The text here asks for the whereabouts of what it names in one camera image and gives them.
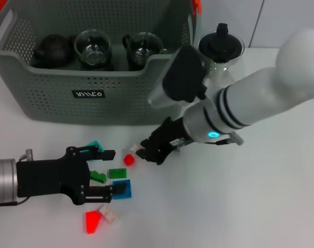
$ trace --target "gray plastic basket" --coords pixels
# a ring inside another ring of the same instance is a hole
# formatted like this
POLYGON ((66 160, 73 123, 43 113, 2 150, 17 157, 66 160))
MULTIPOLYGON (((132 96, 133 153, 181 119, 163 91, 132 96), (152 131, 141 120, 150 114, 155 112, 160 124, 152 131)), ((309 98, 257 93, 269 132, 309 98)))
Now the gray plastic basket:
POLYGON ((0 75, 32 119, 88 125, 161 123, 167 116, 177 117, 180 107, 154 110, 147 97, 172 55, 153 55, 142 71, 126 71, 122 37, 151 32, 175 51, 181 45, 198 44, 200 19, 199 13, 193 14, 191 0, 8 0, 0 11, 0 30, 5 29, 0 36, 0 75), (45 36, 70 36, 90 28, 109 35, 118 71, 29 65, 45 36), (104 90, 105 98, 78 99, 72 93, 97 89, 104 90))

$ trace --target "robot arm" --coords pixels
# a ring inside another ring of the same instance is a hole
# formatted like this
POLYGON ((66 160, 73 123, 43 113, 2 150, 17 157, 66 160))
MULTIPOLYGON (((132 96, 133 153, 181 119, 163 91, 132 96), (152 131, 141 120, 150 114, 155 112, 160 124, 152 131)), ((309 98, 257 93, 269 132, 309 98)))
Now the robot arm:
POLYGON ((161 164, 179 144, 208 143, 226 134, 230 139, 219 144, 240 145, 236 130, 314 99, 314 30, 291 37, 281 47, 276 67, 259 70, 224 89, 209 89, 208 95, 204 84, 209 79, 202 76, 202 71, 206 71, 203 59, 186 48, 165 68, 149 97, 153 107, 193 102, 195 97, 200 101, 188 107, 180 119, 166 119, 142 141, 143 148, 136 153, 142 159, 161 164), (180 85, 189 90, 183 92, 180 85), (180 97, 176 88, 181 91, 180 97))

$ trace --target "white tabletop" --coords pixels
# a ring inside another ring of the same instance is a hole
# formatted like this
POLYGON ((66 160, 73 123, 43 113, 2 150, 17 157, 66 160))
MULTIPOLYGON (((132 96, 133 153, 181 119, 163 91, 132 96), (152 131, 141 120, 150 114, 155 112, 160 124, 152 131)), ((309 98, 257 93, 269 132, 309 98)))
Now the white tabletop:
MULTIPOLYGON (((247 49, 249 75, 273 66, 276 49, 247 49)), ((56 159, 68 146, 98 140, 122 167, 122 148, 155 127, 90 127, 26 117, 0 78, 0 159, 32 148, 35 160, 56 159)), ((65 195, 32 197, 0 207, 0 248, 26 247, 314 247, 314 100, 239 132, 241 147, 192 144, 161 166, 130 168, 131 199, 113 200, 113 225, 84 232, 83 216, 99 204, 75 206, 65 195)))

